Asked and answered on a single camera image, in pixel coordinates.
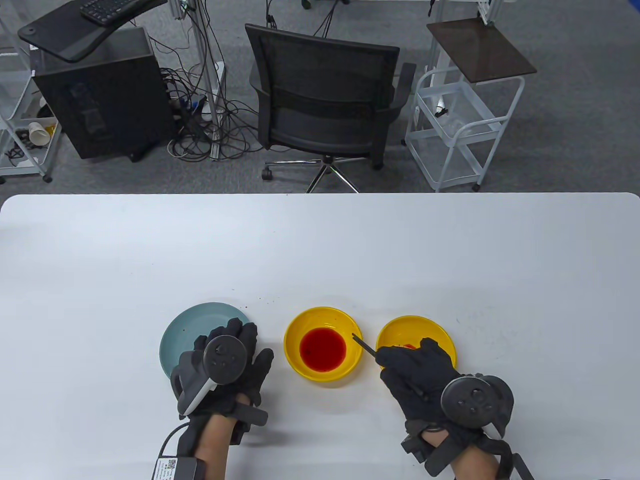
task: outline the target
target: label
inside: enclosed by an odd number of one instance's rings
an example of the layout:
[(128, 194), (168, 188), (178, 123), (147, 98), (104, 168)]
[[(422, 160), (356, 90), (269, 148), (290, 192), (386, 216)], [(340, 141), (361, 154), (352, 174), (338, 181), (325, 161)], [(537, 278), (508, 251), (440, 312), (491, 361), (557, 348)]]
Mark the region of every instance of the label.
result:
[(156, 462), (154, 480), (173, 480), (177, 458), (159, 458)]

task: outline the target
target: forearm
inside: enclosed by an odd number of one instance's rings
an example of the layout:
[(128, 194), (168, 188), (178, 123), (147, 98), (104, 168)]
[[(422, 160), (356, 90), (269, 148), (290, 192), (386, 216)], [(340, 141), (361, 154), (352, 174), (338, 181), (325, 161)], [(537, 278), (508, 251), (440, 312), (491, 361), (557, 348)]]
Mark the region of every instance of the forearm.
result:
[[(423, 432), (422, 438), (437, 447), (448, 435), (446, 431)], [(451, 468), (457, 480), (495, 480), (498, 461), (493, 455), (472, 445), (451, 462)]]
[(235, 419), (214, 415), (202, 433), (196, 458), (207, 464), (205, 480), (225, 480), (227, 456)]

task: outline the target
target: red liquid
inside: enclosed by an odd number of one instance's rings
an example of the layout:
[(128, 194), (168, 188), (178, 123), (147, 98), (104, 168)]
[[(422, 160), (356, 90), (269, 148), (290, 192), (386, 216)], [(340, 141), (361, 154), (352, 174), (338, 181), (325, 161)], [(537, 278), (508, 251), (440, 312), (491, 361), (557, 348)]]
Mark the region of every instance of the red liquid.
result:
[(331, 328), (314, 328), (302, 337), (300, 356), (310, 369), (330, 372), (344, 361), (347, 344), (342, 335)]

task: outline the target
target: computer tower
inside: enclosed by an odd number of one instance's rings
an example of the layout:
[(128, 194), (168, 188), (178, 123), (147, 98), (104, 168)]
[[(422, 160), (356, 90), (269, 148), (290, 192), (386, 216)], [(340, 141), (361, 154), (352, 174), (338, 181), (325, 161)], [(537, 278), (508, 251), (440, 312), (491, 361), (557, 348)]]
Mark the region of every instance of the computer tower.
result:
[(169, 95), (143, 28), (115, 31), (77, 63), (32, 50), (31, 69), (81, 158), (134, 159), (175, 136)]

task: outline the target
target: yellow plate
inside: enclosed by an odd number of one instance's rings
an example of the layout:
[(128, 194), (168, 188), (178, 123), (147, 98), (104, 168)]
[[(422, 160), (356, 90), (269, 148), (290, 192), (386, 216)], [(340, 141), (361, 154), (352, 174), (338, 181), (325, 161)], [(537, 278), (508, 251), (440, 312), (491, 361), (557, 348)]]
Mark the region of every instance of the yellow plate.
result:
[(380, 347), (404, 347), (407, 345), (420, 348), (420, 341), (426, 337), (438, 342), (440, 348), (449, 354), (451, 363), (456, 368), (458, 356), (451, 337), (440, 325), (425, 317), (407, 315), (391, 320), (380, 331), (376, 350)]
[[(344, 339), (346, 356), (338, 368), (329, 372), (317, 372), (307, 367), (300, 356), (302, 338), (315, 328), (331, 328)], [(291, 368), (311, 381), (337, 381), (346, 377), (358, 365), (362, 348), (352, 340), (355, 333), (362, 338), (358, 324), (346, 313), (331, 307), (310, 308), (298, 315), (284, 334), (284, 354)]]

